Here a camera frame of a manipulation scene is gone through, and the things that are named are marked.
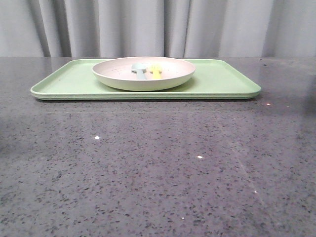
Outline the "pale blue plastic spoon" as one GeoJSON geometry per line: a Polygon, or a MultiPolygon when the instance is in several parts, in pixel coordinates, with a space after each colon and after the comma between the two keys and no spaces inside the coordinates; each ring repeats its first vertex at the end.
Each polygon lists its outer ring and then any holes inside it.
{"type": "Polygon", "coordinates": [[[131,72],[136,74],[138,80],[146,80],[146,66],[142,63],[134,63],[131,66],[131,72]]]}

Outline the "light green plastic tray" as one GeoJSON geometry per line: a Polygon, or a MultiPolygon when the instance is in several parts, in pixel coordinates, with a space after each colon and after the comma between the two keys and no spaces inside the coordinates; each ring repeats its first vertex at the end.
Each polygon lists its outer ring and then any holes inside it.
{"type": "Polygon", "coordinates": [[[92,68],[100,59],[73,60],[31,88],[41,100],[250,99],[261,88],[222,60],[191,59],[196,71],[183,85],[161,91],[124,91],[98,81],[92,68]]]}

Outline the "grey pleated curtain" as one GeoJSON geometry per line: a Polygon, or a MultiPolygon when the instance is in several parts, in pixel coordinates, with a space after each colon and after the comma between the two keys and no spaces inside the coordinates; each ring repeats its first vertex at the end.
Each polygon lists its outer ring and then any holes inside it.
{"type": "Polygon", "coordinates": [[[313,0],[3,0],[2,57],[314,57],[313,0]]]}

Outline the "yellow plastic fork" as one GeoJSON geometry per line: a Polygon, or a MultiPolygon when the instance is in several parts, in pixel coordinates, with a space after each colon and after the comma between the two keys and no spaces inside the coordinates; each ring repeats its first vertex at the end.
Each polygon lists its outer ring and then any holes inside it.
{"type": "Polygon", "coordinates": [[[161,79],[162,68],[159,64],[152,64],[150,66],[150,73],[153,79],[161,79]]]}

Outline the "beige round plate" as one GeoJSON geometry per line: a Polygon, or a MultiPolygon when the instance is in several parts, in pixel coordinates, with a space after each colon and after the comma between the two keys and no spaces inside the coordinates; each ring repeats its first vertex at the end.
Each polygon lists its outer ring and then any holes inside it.
{"type": "Polygon", "coordinates": [[[92,71],[103,84],[128,91],[158,91],[186,83],[196,67],[166,57],[124,57],[103,61],[92,71]]]}

